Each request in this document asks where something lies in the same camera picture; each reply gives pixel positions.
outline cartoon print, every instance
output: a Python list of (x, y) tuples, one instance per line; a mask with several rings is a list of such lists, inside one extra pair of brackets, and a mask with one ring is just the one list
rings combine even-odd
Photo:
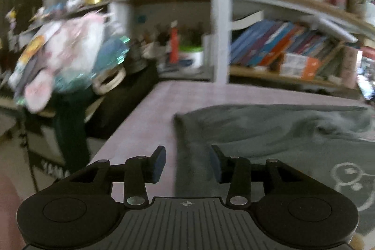
[(331, 171), (334, 189), (350, 198), (359, 212), (375, 203), (375, 174), (367, 174), (352, 162), (337, 164)]

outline dark green cloth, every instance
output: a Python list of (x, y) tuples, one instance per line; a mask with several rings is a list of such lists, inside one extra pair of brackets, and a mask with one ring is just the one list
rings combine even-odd
[[(360, 211), (358, 232), (375, 227), (375, 142), (359, 133), (372, 127), (365, 107), (221, 105), (174, 120), (177, 136), (177, 197), (222, 196), (227, 185), (213, 178), (210, 145), (227, 156), (263, 164), (268, 158), (304, 172), (349, 197)], [(264, 194), (252, 188), (252, 199)]]

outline stack of books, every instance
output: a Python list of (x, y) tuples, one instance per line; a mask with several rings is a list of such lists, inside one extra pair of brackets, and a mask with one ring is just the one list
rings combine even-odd
[(292, 22), (264, 19), (233, 31), (230, 63), (313, 80), (341, 76), (346, 45)]

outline blue book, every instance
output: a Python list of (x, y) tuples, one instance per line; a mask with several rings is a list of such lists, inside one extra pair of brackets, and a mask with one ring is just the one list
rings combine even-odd
[(274, 23), (275, 21), (273, 20), (264, 20), (264, 23), (262, 23), (259, 28), (254, 31), (252, 35), (249, 35), (247, 39), (241, 44), (241, 46), (238, 48), (239, 52), (233, 58), (233, 61), (231, 61), (231, 63), (237, 63), (247, 52), (249, 52), (254, 43), (263, 35), (265, 35), (266, 32), (274, 25)]
[(276, 32), (267, 40), (264, 44), (263, 48), (260, 49), (255, 56), (247, 63), (248, 66), (256, 66), (258, 65), (263, 58), (272, 51), (273, 47), (284, 37), (286, 36), (290, 30), (292, 30), (295, 25), (291, 22), (284, 23), (282, 26), (276, 30)]
[(311, 34), (311, 30), (306, 30), (303, 34), (301, 34), (296, 41), (286, 50), (286, 53), (293, 53), (300, 44), (302, 44), (305, 39)]
[(262, 22), (264, 21), (262, 20), (260, 22), (255, 23), (254, 25), (251, 25), (244, 32), (242, 32), (239, 37), (237, 37), (237, 39), (231, 45), (231, 55), (236, 52), (237, 48), (241, 45), (241, 43), (248, 37), (248, 35), (250, 35), (255, 29), (257, 29), (259, 24), (261, 24)]
[(317, 48), (319, 48), (319, 46), (324, 43), (324, 41), (327, 39), (326, 36), (322, 36), (320, 37), (314, 44), (314, 46), (310, 47), (308, 50), (305, 50), (302, 55), (305, 55), (305, 56), (309, 56), (312, 52), (314, 52), (314, 50), (316, 50)]

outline person's arm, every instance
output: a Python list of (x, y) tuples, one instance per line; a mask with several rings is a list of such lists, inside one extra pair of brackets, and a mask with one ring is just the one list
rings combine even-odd
[(20, 204), (12, 182), (0, 172), (0, 250), (20, 250), (25, 246), (16, 220)]

